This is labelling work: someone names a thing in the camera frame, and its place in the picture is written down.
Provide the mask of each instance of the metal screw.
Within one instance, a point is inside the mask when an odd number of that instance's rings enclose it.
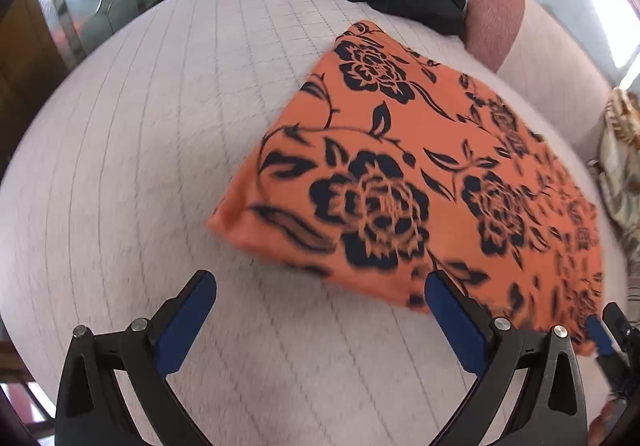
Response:
[[[85,333],[86,333],[86,327],[84,325],[78,325],[74,329],[74,336],[76,338],[81,338],[82,336],[84,336]]]
[[[147,324],[146,318],[136,318],[131,322],[131,330],[133,332],[140,332],[146,329]]]
[[[559,338],[566,338],[568,336],[568,332],[566,331],[566,329],[564,327],[562,327],[561,325],[556,325],[554,327],[554,332],[556,333],[556,336],[558,336]]]
[[[496,318],[494,320],[495,328],[501,331],[508,331],[511,328],[511,322],[507,318]]]

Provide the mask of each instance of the blue gripper pad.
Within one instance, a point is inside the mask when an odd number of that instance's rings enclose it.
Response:
[[[156,342],[156,370],[164,378],[180,370],[216,301],[216,279],[207,272]]]
[[[615,354],[613,346],[611,344],[611,338],[607,334],[607,331],[602,326],[600,318],[592,314],[586,320],[587,323],[587,337],[593,340],[598,349],[598,356],[612,356]]]
[[[488,344],[458,300],[436,275],[426,280],[426,300],[458,361],[467,372],[480,376],[488,359]]]

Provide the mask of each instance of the silver bolt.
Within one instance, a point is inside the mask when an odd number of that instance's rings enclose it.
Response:
[[[566,338],[569,335],[566,329],[561,325],[556,325],[554,327],[554,332],[556,333],[556,336],[558,336],[559,338]]]
[[[146,318],[136,318],[131,322],[131,330],[133,332],[140,332],[146,329],[147,324]]]
[[[82,336],[84,336],[85,333],[86,333],[86,327],[84,325],[78,325],[74,329],[74,336],[76,338],[81,338]]]
[[[496,318],[494,320],[495,328],[501,331],[508,331],[511,328],[511,322],[507,318]]]

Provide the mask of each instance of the orange floral fabric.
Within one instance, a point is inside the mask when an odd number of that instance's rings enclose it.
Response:
[[[596,208],[489,87],[357,22],[228,187],[209,227],[240,248],[427,312],[443,269],[493,316],[567,327],[590,353]]]

